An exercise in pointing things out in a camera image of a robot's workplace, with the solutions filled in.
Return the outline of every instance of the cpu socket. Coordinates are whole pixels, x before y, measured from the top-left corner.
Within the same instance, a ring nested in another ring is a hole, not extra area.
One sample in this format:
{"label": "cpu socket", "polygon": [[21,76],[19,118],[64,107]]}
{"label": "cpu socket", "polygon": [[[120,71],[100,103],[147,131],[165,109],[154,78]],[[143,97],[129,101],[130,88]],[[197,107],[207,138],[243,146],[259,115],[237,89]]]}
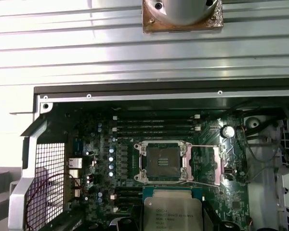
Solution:
{"label": "cpu socket", "polygon": [[175,184],[193,180],[189,165],[192,144],[185,141],[143,141],[139,151],[139,174],[134,179],[144,184]]}

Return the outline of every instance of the green circuit board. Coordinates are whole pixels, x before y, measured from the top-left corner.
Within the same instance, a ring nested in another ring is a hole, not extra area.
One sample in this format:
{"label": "green circuit board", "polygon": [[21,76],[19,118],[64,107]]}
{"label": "green circuit board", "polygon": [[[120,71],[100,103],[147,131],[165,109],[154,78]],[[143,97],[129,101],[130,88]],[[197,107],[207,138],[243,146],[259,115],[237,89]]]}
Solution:
{"label": "green circuit board", "polygon": [[[136,180],[137,174],[146,169],[148,180],[155,186],[202,188],[203,199],[210,202],[222,220],[233,221],[247,231],[250,221],[245,183],[247,162],[241,130],[237,129],[243,124],[243,118],[205,119],[220,112],[188,109],[85,113],[77,126],[74,139],[78,144],[74,146],[78,149],[74,148],[74,152],[79,155],[90,152],[93,158],[92,165],[83,169],[81,179],[90,192],[84,203],[86,219],[106,226],[116,217],[127,216],[132,205],[142,203],[142,187],[150,185]],[[236,135],[231,139],[222,138],[224,126],[235,128]],[[146,156],[135,148],[144,141],[148,142]],[[177,141],[194,145],[189,160],[193,175],[190,181],[180,180],[182,161],[176,155],[180,155]],[[163,153],[165,158],[156,159],[162,168],[150,166],[149,159]],[[87,184],[85,177],[89,174],[98,176],[99,182]]]}

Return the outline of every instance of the metal side panel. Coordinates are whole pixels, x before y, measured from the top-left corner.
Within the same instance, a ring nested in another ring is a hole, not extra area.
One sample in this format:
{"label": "metal side panel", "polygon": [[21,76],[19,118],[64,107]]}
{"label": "metal side panel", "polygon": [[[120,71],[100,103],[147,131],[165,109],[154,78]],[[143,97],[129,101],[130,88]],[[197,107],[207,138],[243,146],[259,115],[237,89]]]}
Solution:
{"label": "metal side panel", "polygon": [[28,166],[26,169],[23,169],[22,177],[10,196],[8,219],[9,231],[24,230],[26,194],[35,178],[37,139],[46,130],[46,128],[47,122],[45,121],[29,138]]}
{"label": "metal side panel", "polygon": [[1,0],[0,85],[289,78],[289,0],[223,2],[221,31],[145,35],[139,0]]}

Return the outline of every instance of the motherboard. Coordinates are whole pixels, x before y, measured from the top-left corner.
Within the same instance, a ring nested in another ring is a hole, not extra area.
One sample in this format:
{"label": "motherboard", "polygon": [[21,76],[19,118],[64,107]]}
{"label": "motherboard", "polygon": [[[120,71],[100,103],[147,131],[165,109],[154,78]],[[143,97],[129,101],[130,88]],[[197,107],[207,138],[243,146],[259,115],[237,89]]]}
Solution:
{"label": "motherboard", "polygon": [[107,226],[141,205],[146,187],[201,188],[201,199],[210,202],[221,220],[247,231],[243,118],[220,119],[220,113],[121,108],[85,112],[69,139],[71,206],[84,206],[88,221]]}

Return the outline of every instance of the screw hole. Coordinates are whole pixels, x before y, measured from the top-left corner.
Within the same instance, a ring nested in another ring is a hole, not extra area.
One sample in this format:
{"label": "screw hole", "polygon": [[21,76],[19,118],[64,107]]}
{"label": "screw hole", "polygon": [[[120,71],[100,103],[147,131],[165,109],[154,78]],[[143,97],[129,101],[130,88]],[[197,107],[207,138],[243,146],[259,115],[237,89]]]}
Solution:
{"label": "screw hole", "polygon": [[213,5],[213,0],[207,0],[206,5],[207,5],[207,6],[211,6],[211,5]]}
{"label": "screw hole", "polygon": [[163,8],[162,3],[158,2],[158,3],[155,4],[155,9],[160,10],[162,8]]}

